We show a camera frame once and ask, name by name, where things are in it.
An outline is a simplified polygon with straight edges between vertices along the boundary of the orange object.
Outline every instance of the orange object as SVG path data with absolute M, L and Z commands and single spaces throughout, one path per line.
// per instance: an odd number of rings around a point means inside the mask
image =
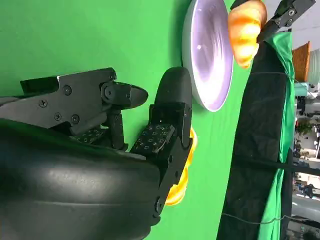
M 305 45 L 302 45 L 292 51 L 294 77 L 301 83 L 308 81 L 310 47 L 310 41 L 308 41 Z
M 250 67 L 258 52 L 257 37 L 267 22 L 267 8 L 260 0 L 249 0 L 228 15 L 229 39 L 234 59 L 240 67 Z
M 167 206 L 172 206 L 180 203 L 186 194 L 187 184 L 188 184 L 188 168 L 192 163 L 194 151 L 198 144 L 198 138 L 197 138 L 196 132 L 192 127 L 190 131 L 190 138 L 192 138 L 192 147 L 191 147 L 189 156 L 186 160 L 179 183 L 177 185 L 173 185 L 169 191 L 168 197 L 166 198 L 166 201 L 165 201 L 165 205 Z

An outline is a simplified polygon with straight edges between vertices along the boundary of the yellow object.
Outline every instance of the yellow object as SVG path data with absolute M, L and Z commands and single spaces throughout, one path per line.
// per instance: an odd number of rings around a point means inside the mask
M 172 206 L 180 203 L 186 194 L 187 184 L 188 184 L 188 167 L 192 163 L 194 151 L 198 144 L 198 138 L 197 138 L 196 132 L 192 127 L 190 131 L 190 138 L 192 138 L 192 147 L 191 147 L 189 156 L 186 160 L 179 183 L 177 185 L 173 185 L 169 191 L 168 197 L 166 198 L 166 201 L 165 201 L 165 205 L 167 206 Z
M 228 15 L 229 39 L 234 59 L 240 67 L 250 67 L 258 52 L 257 36 L 267 22 L 267 8 L 260 0 L 249 0 Z

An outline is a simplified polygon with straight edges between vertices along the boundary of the black fabric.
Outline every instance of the black fabric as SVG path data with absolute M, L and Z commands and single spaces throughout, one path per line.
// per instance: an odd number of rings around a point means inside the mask
M 277 72 L 285 70 L 276 51 L 261 43 L 242 98 L 222 210 L 250 222 L 262 220 L 276 169 L 242 161 L 278 160 L 288 77 Z M 256 240 L 259 227 L 222 215 L 217 239 Z
M 294 163 L 294 154 L 292 149 L 289 149 L 286 164 L 292 166 Z M 292 191 L 293 191 L 293 176 L 292 171 L 285 171 L 283 175 L 282 187 L 281 187 L 281 216 L 291 216 L 292 213 Z M 281 220 L 280 225 L 280 239 L 286 239 L 287 228 L 290 219 L 285 217 Z

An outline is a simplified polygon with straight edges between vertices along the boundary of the green cloth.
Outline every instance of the green cloth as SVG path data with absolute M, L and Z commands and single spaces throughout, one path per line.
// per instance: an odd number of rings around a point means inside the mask
M 272 37 L 268 43 L 276 50 L 285 73 L 289 76 L 286 84 L 285 102 L 282 115 L 282 128 L 279 146 L 279 159 L 286 162 L 288 150 L 293 143 L 293 127 L 295 121 L 295 71 L 292 62 L 292 34 L 291 32 L 281 32 Z M 276 171 L 268 201 L 264 209 L 262 222 L 269 222 L 281 216 L 281 188 L 284 171 Z M 278 240 L 280 238 L 280 221 L 276 220 L 270 224 L 262 224 L 259 229 L 258 240 Z
M 229 9 L 233 0 L 225 2 Z M 132 146 L 147 124 L 163 73 L 182 64 L 182 28 L 189 4 L 190 0 L 1 1 L 0 94 L 21 94 L 21 80 L 113 67 L 119 82 L 149 93 L 143 106 L 123 111 L 125 141 Z M 193 104 L 198 147 L 185 198 L 165 207 L 147 239 L 216 238 L 249 73 L 234 64 L 220 111 Z

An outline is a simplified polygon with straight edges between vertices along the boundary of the white wall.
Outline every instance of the white wall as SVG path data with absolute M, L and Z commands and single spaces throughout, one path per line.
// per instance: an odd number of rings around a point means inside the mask
M 268 19 L 272 18 L 280 0 L 264 0 L 268 12 Z M 320 0 L 305 12 L 292 25 L 292 48 L 311 41 L 311 50 L 320 49 Z

